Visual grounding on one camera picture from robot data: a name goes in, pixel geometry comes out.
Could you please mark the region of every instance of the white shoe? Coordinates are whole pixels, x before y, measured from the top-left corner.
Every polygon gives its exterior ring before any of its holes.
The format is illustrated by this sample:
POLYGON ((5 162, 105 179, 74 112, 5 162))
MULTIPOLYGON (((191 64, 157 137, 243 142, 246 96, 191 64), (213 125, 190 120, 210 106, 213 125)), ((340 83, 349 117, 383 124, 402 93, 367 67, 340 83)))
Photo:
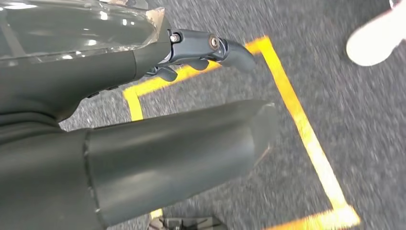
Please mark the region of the white shoe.
POLYGON ((356 30, 347 42, 348 57, 360 66, 386 60, 406 38, 406 0, 356 30))

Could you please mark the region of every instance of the yellow tape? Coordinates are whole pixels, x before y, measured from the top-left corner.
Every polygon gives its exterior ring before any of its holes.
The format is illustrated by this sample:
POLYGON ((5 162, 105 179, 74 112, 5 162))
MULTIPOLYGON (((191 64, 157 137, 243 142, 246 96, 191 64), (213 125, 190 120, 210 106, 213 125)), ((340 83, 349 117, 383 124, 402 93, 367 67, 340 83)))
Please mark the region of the yellow tape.
POLYGON ((335 230, 360 224, 360 218, 350 206, 330 210, 295 220, 266 230, 335 230))
POLYGON ((276 86, 281 93, 285 105, 292 115, 292 118, 297 126, 299 135, 302 138, 304 147, 309 154, 320 182, 329 198, 334 209, 345 207, 347 202, 344 198, 340 185, 333 173, 333 169, 327 160, 320 143, 317 140, 315 132, 310 125, 309 120, 300 105, 299 99, 286 76, 285 70, 282 67, 281 61, 273 49, 272 43, 268 37, 261 39, 258 46, 262 51, 262 55, 267 62, 269 69, 275 79, 276 86))
POLYGON ((139 102, 138 95, 129 90, 124 90, 124 98, 127 100, 128 107, 130 109, 130 115, 132 121, 139 121, 143 119, 141 103, 139 102))

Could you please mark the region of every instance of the screw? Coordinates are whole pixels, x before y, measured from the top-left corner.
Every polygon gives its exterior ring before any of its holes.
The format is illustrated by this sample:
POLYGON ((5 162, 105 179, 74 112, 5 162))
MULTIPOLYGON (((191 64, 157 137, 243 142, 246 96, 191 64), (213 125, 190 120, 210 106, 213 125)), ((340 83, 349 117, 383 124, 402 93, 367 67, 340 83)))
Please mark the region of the screw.
POLYGON ((218 37, 216 35, 211 34, 209 36, 209 45, 212 50, 217 50, 219 48, 220 43, 219 43, 218 37))
POLYGON ((180 42, 180 35, 179 34, 172 34, 171 36, 169 36, 169 39, 172 43, 175 42, 180 42))

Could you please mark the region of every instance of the gray carpet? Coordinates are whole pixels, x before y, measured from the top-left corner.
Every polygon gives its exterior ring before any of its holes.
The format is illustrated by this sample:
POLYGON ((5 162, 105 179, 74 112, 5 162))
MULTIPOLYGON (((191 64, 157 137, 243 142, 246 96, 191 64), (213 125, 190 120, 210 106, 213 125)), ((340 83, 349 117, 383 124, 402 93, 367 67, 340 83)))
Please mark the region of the gray carpet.
MULTIPOLYGON (((371 68, 344 53, 351 32, 385 0, 157 0, 176 27, 239 42, 268 35, 336 174, 362 219, 357 229, 406 229, 406 46, 371 68)), ((130 120, 123 88, 84 100, 65 129, 130 120)), ((263 59, 252 74, 219 69, 141 98, 147 117, 261 98, 277 104, 280 140, 244 178, 164 208, 166 216, 216 215, 256 230, 331 208, 263 59)), ((148 216, 112 230, 145 229, 148 216)))

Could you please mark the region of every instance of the gray cylinder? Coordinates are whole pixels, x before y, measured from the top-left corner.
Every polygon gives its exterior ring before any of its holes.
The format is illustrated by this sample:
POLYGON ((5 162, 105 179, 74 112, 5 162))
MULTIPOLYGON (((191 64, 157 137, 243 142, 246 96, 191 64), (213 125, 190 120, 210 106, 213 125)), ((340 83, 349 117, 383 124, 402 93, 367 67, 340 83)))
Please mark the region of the gray cylinder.
POLYGON ((96 129, 88 161, 100 214, 111 226, 247 173, 276 133, 274 106, 255 100, 96 129))

